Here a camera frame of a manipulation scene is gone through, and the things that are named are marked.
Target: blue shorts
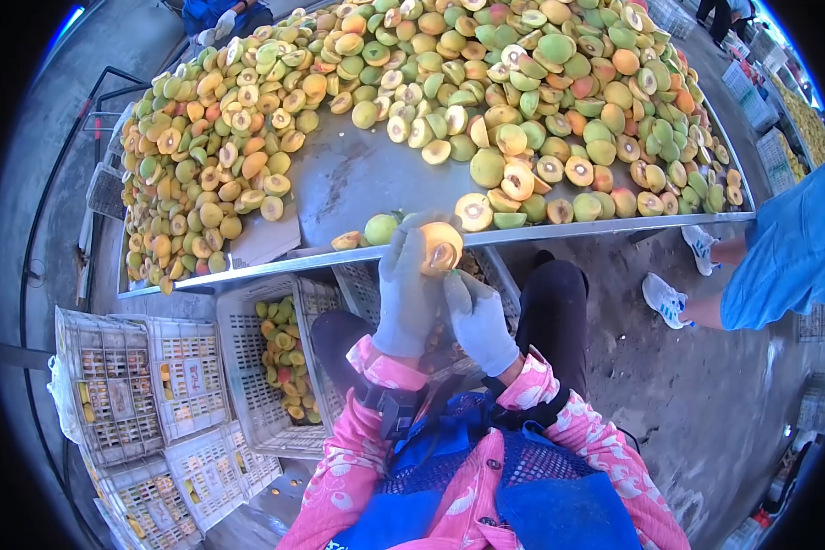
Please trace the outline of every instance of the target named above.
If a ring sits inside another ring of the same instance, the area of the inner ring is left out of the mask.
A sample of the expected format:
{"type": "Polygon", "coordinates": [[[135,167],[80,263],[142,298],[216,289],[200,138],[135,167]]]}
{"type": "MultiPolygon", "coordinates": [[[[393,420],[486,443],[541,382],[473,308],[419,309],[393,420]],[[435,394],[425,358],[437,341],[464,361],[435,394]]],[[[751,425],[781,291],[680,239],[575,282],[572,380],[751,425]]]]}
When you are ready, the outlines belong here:
{"type": "Polygon", "coordinates": [[[726,330],[759,330],[825,303],[825,164],[765,202],[745,239],[748,254],[721,297],[726,330]]]}

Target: blue apron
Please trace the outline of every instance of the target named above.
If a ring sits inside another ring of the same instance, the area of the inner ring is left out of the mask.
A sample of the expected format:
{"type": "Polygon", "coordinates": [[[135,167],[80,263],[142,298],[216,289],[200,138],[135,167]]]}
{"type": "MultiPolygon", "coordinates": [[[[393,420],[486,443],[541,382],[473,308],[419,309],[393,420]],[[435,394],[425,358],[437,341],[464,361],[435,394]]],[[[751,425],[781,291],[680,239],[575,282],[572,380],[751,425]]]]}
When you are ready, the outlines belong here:
{"type": "MultiPolygon", "coordinates": [[[[457,395],[430,436],[425,420],[395,447],[390,475],[376,486],[357,523],[333,537],[336,550],[385,550],[424,539],[443,493],[490,427],[489,393],[457,395]]],[[[640,548],[627,509],[608,475],[539,434],[528,421],[502,430],[504,468],[495,508],[526,550],[640,548]]]]}

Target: pink jacket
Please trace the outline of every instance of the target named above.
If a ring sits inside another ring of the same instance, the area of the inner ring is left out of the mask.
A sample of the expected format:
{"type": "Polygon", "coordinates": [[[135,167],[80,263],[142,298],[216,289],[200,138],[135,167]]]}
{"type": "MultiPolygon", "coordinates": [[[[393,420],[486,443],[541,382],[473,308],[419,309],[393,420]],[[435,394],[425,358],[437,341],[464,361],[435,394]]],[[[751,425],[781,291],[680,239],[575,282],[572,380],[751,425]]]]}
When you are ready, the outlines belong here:
{"type": "MultiPolygon", "coordinates": [[[[372,351],[371,338],[364,336],[347,354],[354,368],[371,382],[415,391],[428,381],[427,375],[387,357],[379,357],[365,368],[372,351]]],[[[559,390],[560,382],[553,378],[552,368],[533,347],[522,373],[498,398],[498,404],[507,409],[527,409],[550,402],[559,390]]],[[[300,515],[278,545],[280,550],[341,550],[330,540],[357,522],[376,482],[384,475],[388,442],[379,438],[381,418],[374,410],[359,405],[353,391],[349,390],[346,409],[334,425],[335,435],[324,441],[324,460],[308,483],[300,515]]],[[[603,424],[602,416],[574,390],[544,436],[608,474],[644,548],[690,548],[641,457],[627,446],[623,433],[613,423],[603,424]]],[[[495,490],[501,468],[488,467],[487,462],[500,464],[503,459],[503,435],[490,429],[452,478],[428,537],[399,544],[395,550],[480,550],[489,545],[496,550],[521,550],[517,536],[506,526],[478,522],[481,517],[498,516],[495,490]]]]}

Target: gloved hand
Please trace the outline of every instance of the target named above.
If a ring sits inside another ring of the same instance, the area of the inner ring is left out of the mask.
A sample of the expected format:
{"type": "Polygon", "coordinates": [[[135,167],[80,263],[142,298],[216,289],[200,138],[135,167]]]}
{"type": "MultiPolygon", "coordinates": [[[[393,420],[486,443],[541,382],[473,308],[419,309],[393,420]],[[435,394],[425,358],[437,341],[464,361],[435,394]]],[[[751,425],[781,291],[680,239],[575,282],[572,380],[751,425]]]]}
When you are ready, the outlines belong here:
{"type": "Polygon", "coordinates": [[[425,236],[418,229],[431,222],[447,222],[460,229],[454,215],[427,212],[400,224],[388,251],[379,261],[381,320],[373,336],[379,351],[396,358],[420,358],[436,321],[440,279],[419,270],[425,259],[425,236]]]}
{"type": "Polygon", "coordinates": [[[501,296],[458,270],[443,279],[443,291],[458,343],[486,375],[497,377],[520,355],[517,343],[507,333],[501,296]]]}
{"type": "Polygon", "coordinates": [[[232,10],[226,10],[226,12],[217,19],[217,26],[215,27],[217,34],[215,38],[219,40],[224,36],[228,36],[235,27],[236,13],[232,10]]]}
{"type": "Polygon", "coordinates": [[[207,29],[198,33],[196,41],[202,46],[208,47],[214,44],[216,29],[207,29]]]}

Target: cardboard piece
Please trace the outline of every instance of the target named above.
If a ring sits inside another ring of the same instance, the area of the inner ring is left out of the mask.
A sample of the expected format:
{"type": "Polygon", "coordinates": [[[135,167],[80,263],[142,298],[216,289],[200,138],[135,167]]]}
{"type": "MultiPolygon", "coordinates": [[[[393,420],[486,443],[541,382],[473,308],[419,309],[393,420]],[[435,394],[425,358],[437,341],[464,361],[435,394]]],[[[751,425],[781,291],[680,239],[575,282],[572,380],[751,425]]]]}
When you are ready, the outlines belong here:
{"type": "Polygon", "coordinates": [[[259,266],[300,246],[297,204],[286,203],[277,222],[267,222],[259,212],[242,218],[242,234],[230,243],[232,270],[259,266]]]}

